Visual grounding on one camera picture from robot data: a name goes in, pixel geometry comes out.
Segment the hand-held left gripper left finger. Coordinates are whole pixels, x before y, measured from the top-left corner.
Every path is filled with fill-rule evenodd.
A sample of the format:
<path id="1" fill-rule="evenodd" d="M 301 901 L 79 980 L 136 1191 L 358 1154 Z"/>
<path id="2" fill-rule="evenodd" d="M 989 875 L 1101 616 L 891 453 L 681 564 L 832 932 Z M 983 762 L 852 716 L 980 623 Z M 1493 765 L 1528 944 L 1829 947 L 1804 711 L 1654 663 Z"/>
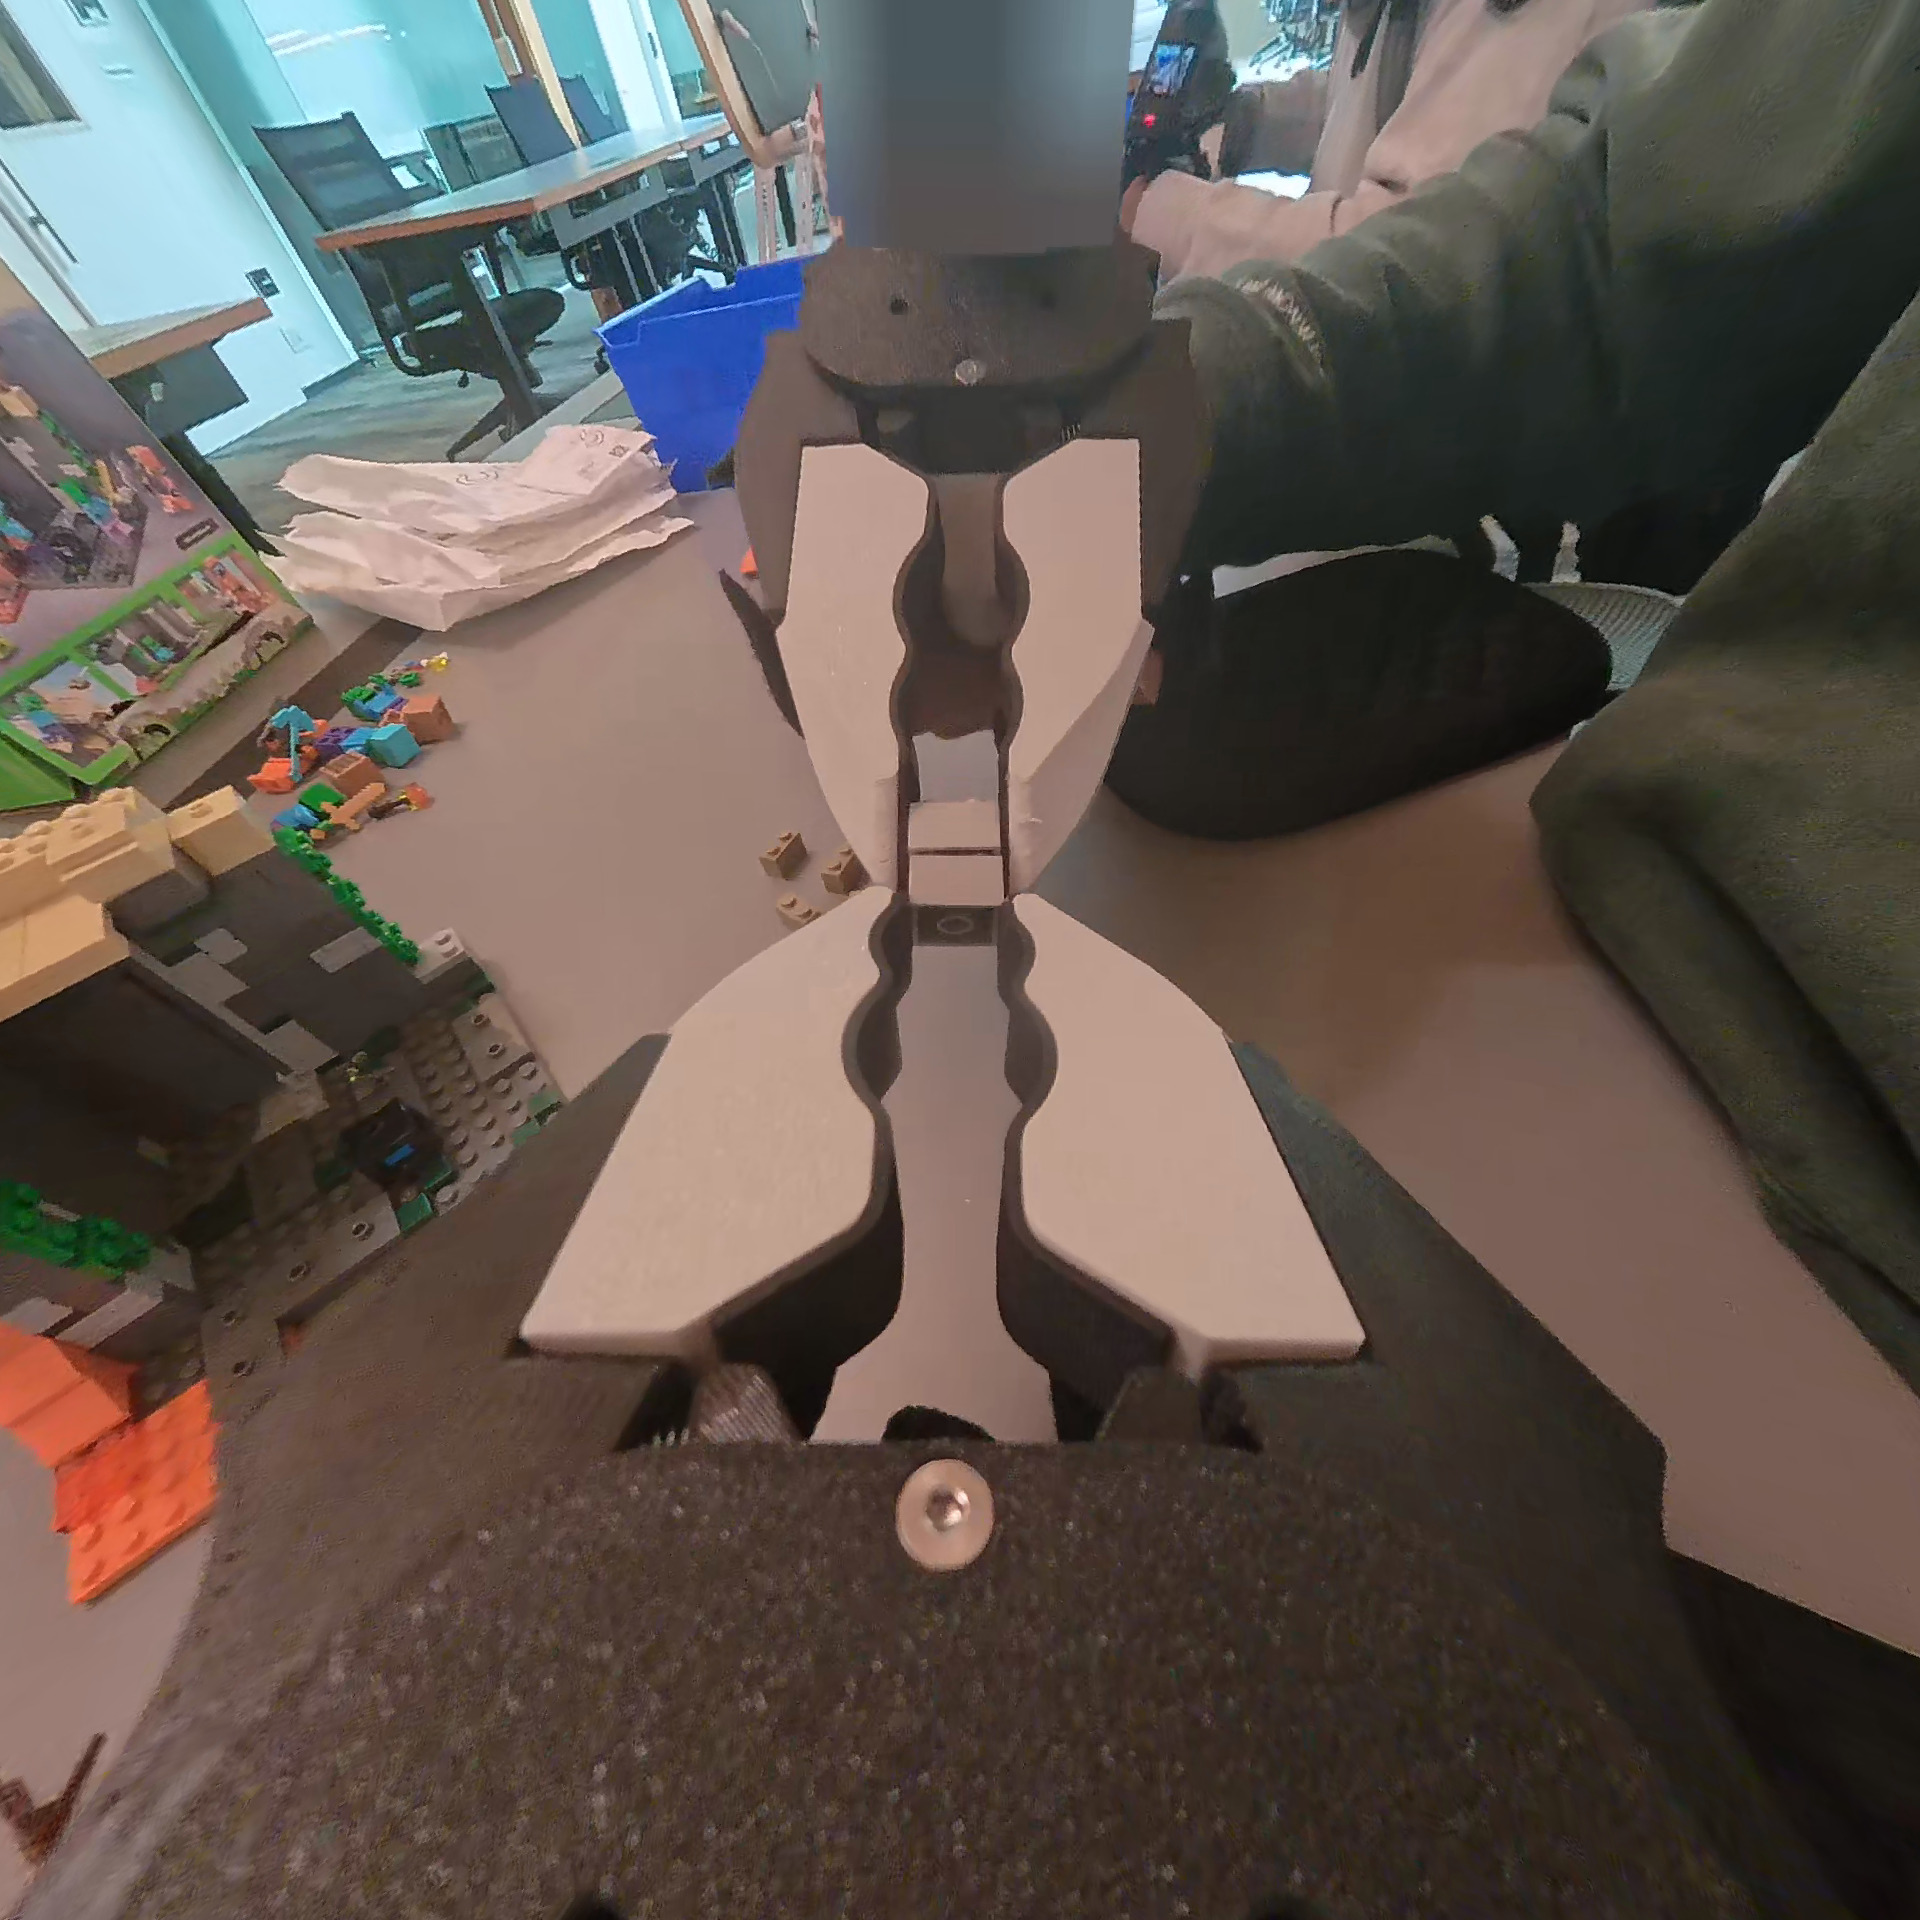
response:
<path id="1" fill-rule="evenodd" d="M 876 883 L 672 1027 L 521 1322 L 543 1354 L 762 1370 L 800 1432 L 901 1307 L 885 1094 L 911 912 Z"/>

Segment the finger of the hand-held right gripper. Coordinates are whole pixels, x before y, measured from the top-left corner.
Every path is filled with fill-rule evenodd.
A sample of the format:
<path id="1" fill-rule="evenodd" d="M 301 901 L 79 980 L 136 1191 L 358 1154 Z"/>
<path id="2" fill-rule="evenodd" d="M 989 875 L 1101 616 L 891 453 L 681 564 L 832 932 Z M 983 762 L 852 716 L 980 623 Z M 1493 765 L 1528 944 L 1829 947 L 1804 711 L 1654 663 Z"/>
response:
<path id="1" fill-rule="evenodd" d="M 779 644 L 829 809 L 869 875 L 901 888 L 905 743 L 896 690 L 905 568 L 929 539 L 930 485 L 869 444 L 804 445 Z"/>
<path id="2" fill-rule="evenodd" d="M 1009 479 L 1002 517 L 1026 584 L 1004 747 L 1010 889 L 1026 893 L 1089 813 L 1140 681 L 1140 444 L 1062 444 Z"/>

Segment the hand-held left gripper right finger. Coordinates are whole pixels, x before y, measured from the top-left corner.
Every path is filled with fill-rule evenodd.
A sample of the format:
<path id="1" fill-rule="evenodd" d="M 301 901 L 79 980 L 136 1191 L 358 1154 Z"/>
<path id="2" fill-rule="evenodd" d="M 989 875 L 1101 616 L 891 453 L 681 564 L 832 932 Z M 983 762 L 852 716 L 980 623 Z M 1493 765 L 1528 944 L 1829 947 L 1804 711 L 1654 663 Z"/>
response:
<path id="1" fill-rule="evenodd" d="M 996 1295 L 1064 1384 L 1354 1360 L 1366 1331 L 1237 1048 L 1034 893 L 996 915 L 1009 1007 Z"/>

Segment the person's right forearm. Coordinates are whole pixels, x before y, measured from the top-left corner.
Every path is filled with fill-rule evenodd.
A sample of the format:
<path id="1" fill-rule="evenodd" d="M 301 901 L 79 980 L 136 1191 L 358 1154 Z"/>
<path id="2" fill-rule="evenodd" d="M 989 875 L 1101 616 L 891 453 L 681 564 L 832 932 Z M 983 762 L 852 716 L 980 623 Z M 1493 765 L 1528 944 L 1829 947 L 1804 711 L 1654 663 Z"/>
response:
<path id="1" fill-rule="evenodd" d="M 1182 277 L 1191 566 L 1762 484 L 1918 284 L 1916 3 L 1635 11 L 1544 118 L 1296 262 Z"/>

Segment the grey desk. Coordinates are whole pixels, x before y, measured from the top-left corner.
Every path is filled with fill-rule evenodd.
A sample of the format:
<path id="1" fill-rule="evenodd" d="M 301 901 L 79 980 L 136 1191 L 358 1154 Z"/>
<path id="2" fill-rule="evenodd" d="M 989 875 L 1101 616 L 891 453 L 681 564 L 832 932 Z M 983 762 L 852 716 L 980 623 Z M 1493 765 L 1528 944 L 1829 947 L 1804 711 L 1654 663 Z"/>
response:
<path id="1" fill-rule="evenodd" d="M 339 845 L 457 930 L 576 1097 L 782 935 L 758 851 L 842 841 L 694 531 L 445 638 L 435 806 Z M 1101 793 L 1043 881 L 1258 1044 L 1663 1442 L 1681 1554 L 1916 1653 L 1916 1395 L 1778 1240 L 1724 1122 L 1574 934 L 1539 751 L 1217 845 Z"/>

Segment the blue plastic bin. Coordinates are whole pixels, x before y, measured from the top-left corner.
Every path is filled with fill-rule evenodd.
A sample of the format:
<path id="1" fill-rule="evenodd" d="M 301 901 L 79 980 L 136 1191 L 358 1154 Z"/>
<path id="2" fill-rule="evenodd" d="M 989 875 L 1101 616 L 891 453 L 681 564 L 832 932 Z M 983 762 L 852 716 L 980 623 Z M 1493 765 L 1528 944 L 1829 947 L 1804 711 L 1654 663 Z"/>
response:
<path id="1" fill-rule="evenodd" d="M 709 467 L 733 452 L 767 339 L 798 323 L 806 263 L 745 266 L 720 285 L 689 280 L 594 329 L 677 492 L 709 492 Z"/>

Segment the dark board on wooden easel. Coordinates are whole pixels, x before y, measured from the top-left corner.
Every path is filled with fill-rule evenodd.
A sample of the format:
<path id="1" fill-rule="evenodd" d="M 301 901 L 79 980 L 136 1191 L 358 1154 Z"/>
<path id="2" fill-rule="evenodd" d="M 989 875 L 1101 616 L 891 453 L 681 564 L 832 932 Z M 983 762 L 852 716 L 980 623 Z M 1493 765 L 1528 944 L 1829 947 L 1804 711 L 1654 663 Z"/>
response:
<path id="1" fill-rule="evenodd" d="M 760 262 L 831 240 L 813 2 L 682 2 L 694 49 L 749 158 Z"/>

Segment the white paper bag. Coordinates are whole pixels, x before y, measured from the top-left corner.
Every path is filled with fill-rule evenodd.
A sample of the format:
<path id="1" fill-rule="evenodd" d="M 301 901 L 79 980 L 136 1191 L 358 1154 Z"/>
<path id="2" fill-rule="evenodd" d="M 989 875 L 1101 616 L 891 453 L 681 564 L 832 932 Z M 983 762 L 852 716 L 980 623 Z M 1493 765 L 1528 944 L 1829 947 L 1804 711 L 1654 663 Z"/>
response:
<path id="1" fill-rule="evenodd" d="M 408 534 L 484 544 L 537 523 L 672 503 L 656 437 L 634 423 L 558 423 L 516 459 L 374 462 L 309 453 L 281 477 L 290 498 Z"/>
<path id="2" fill-rule="evenodd" d="M 605 564 L 665 545 L 694 527 L 663 495 L 650 511 L 525 526 L 516 539 L 428 538 L 345 513 L 309 513 L 282 536 L 281 578 L 303 598 L 446 632 L 527 601 Z"/>

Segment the wood-top office table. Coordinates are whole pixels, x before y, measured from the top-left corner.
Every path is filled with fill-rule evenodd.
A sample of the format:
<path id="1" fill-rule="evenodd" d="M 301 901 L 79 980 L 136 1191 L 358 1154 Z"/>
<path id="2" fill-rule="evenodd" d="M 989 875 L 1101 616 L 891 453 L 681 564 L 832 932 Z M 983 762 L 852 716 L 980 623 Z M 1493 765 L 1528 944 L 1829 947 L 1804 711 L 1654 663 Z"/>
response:
<path id="1" fill-rule="evenodd" d="M 426 267 L 435 280 L 451 285 L 479 349 L 473 373 L 498 387 L 495 408 L 449 447 L 446 453 L 458 458 L 486 434 L 516 435 L 552 410 L 552 401 L 537 390 L 525 349 L 476 281 L 470 253 L 498 230 L 530 217 L 546 217 L 557 240 L 582 244 L 634 224 L 647 208 L 687 192 L 705 195 L 722 231 L 738 245 L 743 233 L 733 221 L 727 188 L 749 161 L 743 141 L 716 118 L 698 119 L 663 143 L 624 132 L 455 193 L 325 230 L 317 245 L 347 255 L 357 277 L 368 272 L 380 275 L 380 293 L 368 296 L 376 315 L 406 306 L 399 266 Z"/>
<path id="2" fill-rule="evenodd" d="M 111 323 L 72 325 L 84 352 L 156 439 L 187 439 L 192 428 L 242 410 L 249 393 L 218 354 L 228 335 L 274 313 L 263 296 L 210 302 Z"/>

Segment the black office chair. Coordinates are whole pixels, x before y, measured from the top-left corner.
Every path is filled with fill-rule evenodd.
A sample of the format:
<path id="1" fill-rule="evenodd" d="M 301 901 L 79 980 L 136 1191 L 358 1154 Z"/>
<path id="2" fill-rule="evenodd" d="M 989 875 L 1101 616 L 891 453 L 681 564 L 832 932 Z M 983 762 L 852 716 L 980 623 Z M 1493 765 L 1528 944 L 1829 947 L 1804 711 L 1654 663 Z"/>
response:
<path id="1" fill-rule="evenodd" d="M 521 166 L 533 169 L 580 152 L 580 140 L 537 74 L 516 74 L 486 88 Z"/>
<path id="2" fill-rule="evenodd" d="M 446 193 L 405 184 L 355 112 L 261 126 L 255 135 L 325 235 L 394 221 Z M 544 285 L 486 296 L 469 262 L 475 248 L 492 248 L 489 228 L 411 230 L 352 244 L 339 257 L 399 372 L 490 380 L 500 390 L 492 421 L 525 426 L 546 410 L 533 397 L 544 378 L 529 352 L 565 317 L 565 296 Z"/>

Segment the pile of colourful toy bricks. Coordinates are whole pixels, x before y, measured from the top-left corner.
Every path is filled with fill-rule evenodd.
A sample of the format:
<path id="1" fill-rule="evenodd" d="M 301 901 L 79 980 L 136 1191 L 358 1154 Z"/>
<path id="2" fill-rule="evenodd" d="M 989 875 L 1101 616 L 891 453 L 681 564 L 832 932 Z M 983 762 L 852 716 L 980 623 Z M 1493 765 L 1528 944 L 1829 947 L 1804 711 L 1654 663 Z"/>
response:
<path id="1" fill-rule="evenodd" d="M 445 646 L 376 670 L 345 692 L 343 711 L 318 717 L 289 704 L 265 723 L 265 754 L 247 788 L 270 803 L 268 826 L 315 850 L 394 817 L 435 808 L 420 777 L 425 756 L 457 738 L 446 705 Z"/>

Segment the grey toy brick castle model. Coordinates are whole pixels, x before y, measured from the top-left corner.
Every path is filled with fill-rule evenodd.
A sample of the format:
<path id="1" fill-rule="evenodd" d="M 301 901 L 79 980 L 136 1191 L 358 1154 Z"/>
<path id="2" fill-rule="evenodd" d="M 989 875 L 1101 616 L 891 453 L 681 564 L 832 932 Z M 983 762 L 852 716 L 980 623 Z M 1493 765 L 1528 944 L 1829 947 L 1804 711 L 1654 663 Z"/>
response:
<path id="1" fill-rule="evenodd" d="M 232 788 L 4 838 L 4 1435 L 67 1595 L 212 1514 L 221 1425 L 565 1094 L 481 961 Z"/>

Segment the person's green sweatshirt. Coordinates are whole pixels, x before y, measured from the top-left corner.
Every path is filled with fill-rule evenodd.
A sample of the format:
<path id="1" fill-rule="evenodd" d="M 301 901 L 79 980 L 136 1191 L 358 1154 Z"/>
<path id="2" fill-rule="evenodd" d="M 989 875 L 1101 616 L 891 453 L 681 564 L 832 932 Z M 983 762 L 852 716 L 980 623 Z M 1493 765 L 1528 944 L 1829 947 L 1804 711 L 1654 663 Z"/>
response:
<path id="1" fill-rule="evenodd" d="M 1533 813 L 1775 1232 L 1916 1388 L 1916 300 Z"/>

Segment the green printed toy set box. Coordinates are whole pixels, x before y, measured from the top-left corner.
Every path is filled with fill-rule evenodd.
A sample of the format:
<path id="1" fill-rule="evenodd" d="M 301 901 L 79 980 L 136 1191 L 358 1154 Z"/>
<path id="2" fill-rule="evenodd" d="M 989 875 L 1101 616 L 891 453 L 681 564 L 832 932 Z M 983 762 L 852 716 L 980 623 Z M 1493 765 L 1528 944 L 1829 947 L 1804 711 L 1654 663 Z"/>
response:
<path id="1" fill-rule="evenodd" d="M 4 296 L 4 811 L 132 777 L 310 623 L 83 347 Z"/>

